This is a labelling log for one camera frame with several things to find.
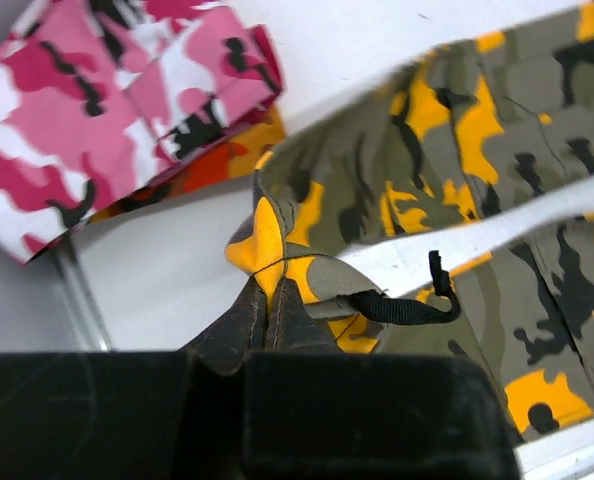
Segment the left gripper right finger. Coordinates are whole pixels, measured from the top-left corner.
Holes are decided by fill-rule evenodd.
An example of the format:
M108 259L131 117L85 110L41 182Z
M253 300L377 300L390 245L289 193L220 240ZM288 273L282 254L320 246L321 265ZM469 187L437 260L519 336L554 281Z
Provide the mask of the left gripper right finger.
M249 479L516 479L496 393L463 355L344 354L284 280L255 281L244 365Z

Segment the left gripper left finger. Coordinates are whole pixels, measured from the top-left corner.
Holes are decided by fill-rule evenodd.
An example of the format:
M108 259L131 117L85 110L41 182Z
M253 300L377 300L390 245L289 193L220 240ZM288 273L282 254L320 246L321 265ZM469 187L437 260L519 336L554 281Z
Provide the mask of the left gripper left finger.
M0 354L0 479L240 479L245 355L266 297L174 351Z

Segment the olive yellow camouflage trousers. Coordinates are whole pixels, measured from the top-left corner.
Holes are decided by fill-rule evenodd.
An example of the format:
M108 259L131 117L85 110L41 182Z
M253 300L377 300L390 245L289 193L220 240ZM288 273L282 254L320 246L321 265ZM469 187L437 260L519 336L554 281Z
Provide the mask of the olive yellow camouflage trousers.
M594 1L441 46L383 87L264 154L254 213L228 260L271 310L292 300L348 353L464 355L496 386L520 438L594 417L594 214L570 215L455 270L447 324L382 323L346 297L374 292L339 255L455 229L594 175Z

